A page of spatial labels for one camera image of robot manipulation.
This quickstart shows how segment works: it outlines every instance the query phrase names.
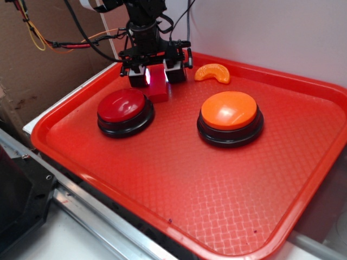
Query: cardboard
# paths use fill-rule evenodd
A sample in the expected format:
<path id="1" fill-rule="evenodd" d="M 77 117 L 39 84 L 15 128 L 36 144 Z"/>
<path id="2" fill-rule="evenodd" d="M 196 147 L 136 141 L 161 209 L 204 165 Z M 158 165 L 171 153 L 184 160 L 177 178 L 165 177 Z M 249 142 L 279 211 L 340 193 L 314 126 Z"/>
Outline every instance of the cardboard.
<path id="1" fill-rule="evenodd" d="M 70 4 L 88 36 L 105 30 L 100 14 L 78 1 Z M 32 0 L 27 7 L 29 18 L 46 39 L 83 40 L 63 1 Z M 22 127 L 112 62 L 91 48 L 69 54 L 40 51 L 15 6 L 0 1 L 0 9 L 0 120 L 30 145 Z M 99 49 L 114 56 L 109 41 L 101 42 Z"/>

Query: black machine part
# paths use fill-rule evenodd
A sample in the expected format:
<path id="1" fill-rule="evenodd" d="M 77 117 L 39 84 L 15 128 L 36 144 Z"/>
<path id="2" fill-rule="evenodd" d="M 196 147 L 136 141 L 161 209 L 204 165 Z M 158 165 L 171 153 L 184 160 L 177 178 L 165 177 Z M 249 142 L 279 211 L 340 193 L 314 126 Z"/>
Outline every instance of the black machine part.
<path id="1" fill-rule="evenodd" d="M 45 223 L 55 183 L 35 160 L 11 159 L 0 145 L 0 258 Z"/>

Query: arcade button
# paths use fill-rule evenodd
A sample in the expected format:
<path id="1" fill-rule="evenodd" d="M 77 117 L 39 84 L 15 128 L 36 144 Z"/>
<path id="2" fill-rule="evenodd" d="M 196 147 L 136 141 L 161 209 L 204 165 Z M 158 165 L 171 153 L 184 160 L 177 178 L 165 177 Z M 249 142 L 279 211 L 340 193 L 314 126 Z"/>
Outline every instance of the arcade button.
<path id="1" fill-rule="evenodd" d="M 264 116 L 248 94 L 227 91 L 208 98 L 201 107 L 197 128 L 201 138 L 218 147 L 239 147 L 261 133 Z"/>
<path id="2" fill-rule="evenodd" d="M 130 137 L 153 121 L 153 103 L 137 89 L 121 89 L 106 96 L 98 106 L 98 126 L 108 137 Z"/>

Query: plastic tray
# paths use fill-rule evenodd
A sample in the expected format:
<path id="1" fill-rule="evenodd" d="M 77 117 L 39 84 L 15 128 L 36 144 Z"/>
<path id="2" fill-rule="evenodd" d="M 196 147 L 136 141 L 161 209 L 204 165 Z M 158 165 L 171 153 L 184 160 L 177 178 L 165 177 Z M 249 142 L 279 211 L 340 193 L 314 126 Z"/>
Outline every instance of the plastic tray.
<path id="1" fill-rule="evenodd" d="M 110 139 L 97 106 L 129 88 L 116 65 L 47 114 L 33 144 L 203 259 L 261 259 L 285 241 L 347 141 L 347 90 L 329 83 L 195 54 L 187 82 L 168 85 L 144 132 Z M 198 67 L 225 65 L 232 80 L 194 81 Z M 211 95 L 251 95 L 264 118 L 253 143 L 216 148 L 196 121 Z"/>

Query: white surface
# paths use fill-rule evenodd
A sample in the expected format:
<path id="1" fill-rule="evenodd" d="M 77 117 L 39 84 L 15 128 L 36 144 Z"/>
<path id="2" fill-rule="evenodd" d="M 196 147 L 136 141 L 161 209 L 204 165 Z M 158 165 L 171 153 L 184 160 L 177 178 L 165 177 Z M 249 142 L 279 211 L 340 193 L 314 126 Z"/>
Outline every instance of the white surface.
<path id="1" fill-rule="evenodd" d="M 174 21 L 187 0 L 166 0 Z M 192 51 L 347 87 L 346 0 L 196 0 Z M 183 17 L 173 40 L 187 39 Z"/>
<path id="2" fill-rule="evenodd" d="M 51 204 L 46 223 L 10 250 L 3 260 L 114 260 L 109 252 L 73 218 Z"/>
<path id="3" fill-rule="evenodd" d="M 267 260 L 320 260 L 320 258 L 286 241 L 280 250 Z"/>

